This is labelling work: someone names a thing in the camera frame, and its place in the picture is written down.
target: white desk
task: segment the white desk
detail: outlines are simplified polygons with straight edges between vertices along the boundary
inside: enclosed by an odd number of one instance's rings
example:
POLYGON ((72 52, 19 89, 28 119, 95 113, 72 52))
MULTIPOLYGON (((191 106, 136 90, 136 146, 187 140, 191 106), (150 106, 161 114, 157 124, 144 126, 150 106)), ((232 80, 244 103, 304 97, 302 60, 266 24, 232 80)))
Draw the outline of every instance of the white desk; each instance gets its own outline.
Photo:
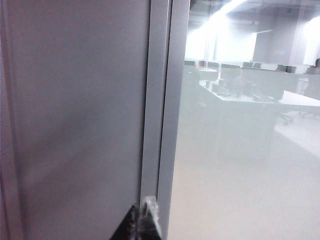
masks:
POLYGON ((320 100, 303 96, 301 94, 297 94, 291 91, 284 91, 283 97, 281 100, 274 102, 274 101, 267 101, 267 102, 261 102, 261 101, 255 101, 252 97, 247 95, 241 95, 239 97, 231 95, 231 96, 221 96, 217 95, 217 93, 212 92, 212 87, 206 88, 206 81, 200 80, 199 85, 202 86, 204 89, 212 93, 215 97, 220 99, 221 101, 227 101, 227 102, 234 102, 234 103, 252 103, 252 104, 278 104, 278 105, 287 105, 292 107, 320 107, 320 100))

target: computer monitor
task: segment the computer monitor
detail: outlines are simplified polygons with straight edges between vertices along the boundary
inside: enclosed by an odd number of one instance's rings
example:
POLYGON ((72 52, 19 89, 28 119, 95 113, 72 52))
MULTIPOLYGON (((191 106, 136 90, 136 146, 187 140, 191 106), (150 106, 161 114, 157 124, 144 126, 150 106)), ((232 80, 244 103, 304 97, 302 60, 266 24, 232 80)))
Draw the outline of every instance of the computer monitor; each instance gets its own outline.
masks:
POLYGON ((217 62, 208 62, 208 68, 210 69, 218 69, 219 68, 219 63, 217 62))
POLYGON ((254 63, 253 63, 253 62, 244 62, 244 63, 243 63, 243 66, 244 66, 244 67, 252 68, 252 67, 254 66, 254 63))
POLYGON ((195 61, 184 61, 185 66, 195 66, 196 62, 195 61))

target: ceiling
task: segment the ceiling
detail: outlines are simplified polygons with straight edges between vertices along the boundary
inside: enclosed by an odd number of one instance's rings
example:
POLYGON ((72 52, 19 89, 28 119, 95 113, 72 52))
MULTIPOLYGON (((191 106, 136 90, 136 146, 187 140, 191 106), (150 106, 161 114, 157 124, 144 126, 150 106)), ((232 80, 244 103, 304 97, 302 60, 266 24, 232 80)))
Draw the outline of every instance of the ceiling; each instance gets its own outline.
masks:
MULTIPOLYGON (((189 26, 197 27, 205 23, 209 16, 218 11, 231 0, 191 0, 189 12, 189 26)), ((303 11, 304 18, 320 15, 320 0, 247 0, 235 8, 229 16, 240 18, 257 18, 259 15, 273 17, 298 18, 303 11)))

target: black object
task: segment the black object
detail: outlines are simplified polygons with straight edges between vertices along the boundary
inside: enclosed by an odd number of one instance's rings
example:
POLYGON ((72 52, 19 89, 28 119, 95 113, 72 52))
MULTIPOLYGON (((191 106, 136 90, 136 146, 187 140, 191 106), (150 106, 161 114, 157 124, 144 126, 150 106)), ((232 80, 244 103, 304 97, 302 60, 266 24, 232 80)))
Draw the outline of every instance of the black object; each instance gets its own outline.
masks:
POLYGON ((110 240, 161 240, 156 198, 146 197, 140 212, 132 205, 110 240))
POLYGON ((139 209, 137 205, 132 205, 122 222, 115 230, 110 240, 134 240, 136 239, 139 209))

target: office chair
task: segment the office chair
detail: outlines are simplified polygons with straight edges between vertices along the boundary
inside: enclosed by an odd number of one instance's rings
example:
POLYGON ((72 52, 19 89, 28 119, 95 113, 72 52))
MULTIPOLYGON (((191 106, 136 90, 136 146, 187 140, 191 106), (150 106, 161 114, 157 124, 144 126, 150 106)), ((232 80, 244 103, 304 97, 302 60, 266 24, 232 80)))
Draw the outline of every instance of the office chair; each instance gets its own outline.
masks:
POLYGON ((200 61, 199 61, 199 67, 204 68, 205 66, 206 66, 206 62, 200 60, 200 61))

